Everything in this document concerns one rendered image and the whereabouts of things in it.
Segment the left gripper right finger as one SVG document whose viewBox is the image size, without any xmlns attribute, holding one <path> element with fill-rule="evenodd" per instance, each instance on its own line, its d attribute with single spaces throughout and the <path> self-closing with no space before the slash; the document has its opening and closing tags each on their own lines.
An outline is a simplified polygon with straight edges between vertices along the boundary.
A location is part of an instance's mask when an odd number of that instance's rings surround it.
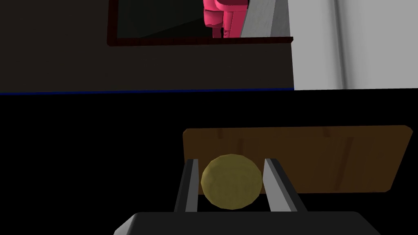
<svg viewBox="0 0 418 235">
<path fill-rule="evenodd" d="M 306 207 L 277 159 L 265 159 L 262 180 L 270 211 L 307 212 Z"/>
</svg>

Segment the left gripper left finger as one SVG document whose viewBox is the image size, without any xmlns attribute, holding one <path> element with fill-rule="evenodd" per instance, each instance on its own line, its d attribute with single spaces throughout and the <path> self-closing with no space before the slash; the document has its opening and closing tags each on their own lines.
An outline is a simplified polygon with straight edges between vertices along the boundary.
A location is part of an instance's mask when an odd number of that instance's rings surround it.
<svg viewBox="0 0 418 235">
<path fill-rule="evenodd" d="M 185 162 L 174 212 L 196 212 L 198 210 L 199 170 L 198 160 Z"/>
</svg>

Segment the yellow round potato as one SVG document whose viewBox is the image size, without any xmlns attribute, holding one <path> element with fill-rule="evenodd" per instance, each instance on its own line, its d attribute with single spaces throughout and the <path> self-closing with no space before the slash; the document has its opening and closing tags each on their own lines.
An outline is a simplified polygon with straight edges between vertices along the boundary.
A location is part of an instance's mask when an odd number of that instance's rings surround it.
<svg viewBox="0 0 418 235">
<path fill-rule="evenodd" d="M 256 164 L 243 155 L 227 154 L 212 160 L 200 181 L 205 197 L 227 210 L 242 209 L 259 196 L 262 174 Z"/>
</svg>

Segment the brown wooden cutting board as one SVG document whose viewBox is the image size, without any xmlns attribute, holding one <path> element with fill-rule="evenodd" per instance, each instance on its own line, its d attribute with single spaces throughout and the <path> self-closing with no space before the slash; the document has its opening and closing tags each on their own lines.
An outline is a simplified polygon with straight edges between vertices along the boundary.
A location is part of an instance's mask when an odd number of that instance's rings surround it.
<svg viewBox="0 0 418 235">
<path fill-rule="evenodd" d="M 187 129 L 182 143 L 200 172 L 226 154 L 261 171 L 274 158 L 298 193 L 370 193 L 391 188 L 412 133 L 405 125 L 205 128 Z"/>
</svg>

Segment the dark framed window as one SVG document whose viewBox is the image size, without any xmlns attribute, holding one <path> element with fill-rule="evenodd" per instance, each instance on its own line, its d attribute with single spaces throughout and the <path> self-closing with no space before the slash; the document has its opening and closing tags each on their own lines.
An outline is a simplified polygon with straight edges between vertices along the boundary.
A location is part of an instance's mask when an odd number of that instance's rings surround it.
<svg viewBox="0 0 418 235">
<path fill-rule="evenodd" d="M 109 0 L 111 47 L 292 42 L 288 0 Z"/>
</svg>

